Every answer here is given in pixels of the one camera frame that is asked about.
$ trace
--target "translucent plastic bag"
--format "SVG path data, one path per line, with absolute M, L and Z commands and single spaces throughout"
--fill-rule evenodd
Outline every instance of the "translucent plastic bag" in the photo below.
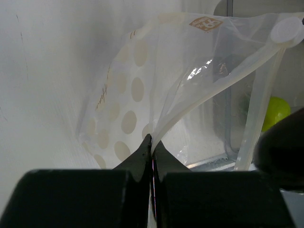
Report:
M 152 151 L 162 140 L 184 164 L 227 154 L 237 158 L 237 169 L 247 169 L 272 81 L 285 48 L 295 39 L 283 35 L 274 42 L 270 33 L 280 21 L 292 18 L 298 23 L 303 17 L 169 13 L 126 34 L 91 94 L 80 131 L 83 146 L 102 168 L 112 168 L 151 133 Z M 245 91 L 248 75 L 255 81 Z M 246 104 L 235 105 L 235 119 L 243 121 L 239 126 L 227 122 L 227 115 L 233 115 L 227 108 L 229 89 L 236 85 L 245 88 Z M 239 155 L 231 149 L 228 133 L 238 138 Z

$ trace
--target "lime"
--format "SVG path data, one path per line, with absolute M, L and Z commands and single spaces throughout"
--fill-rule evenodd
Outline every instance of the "lime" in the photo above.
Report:
M 277 122 L 290 115 L 290 106 L 282 98 L 272 96 L 269 100 L 262 131 L 265 132 Z

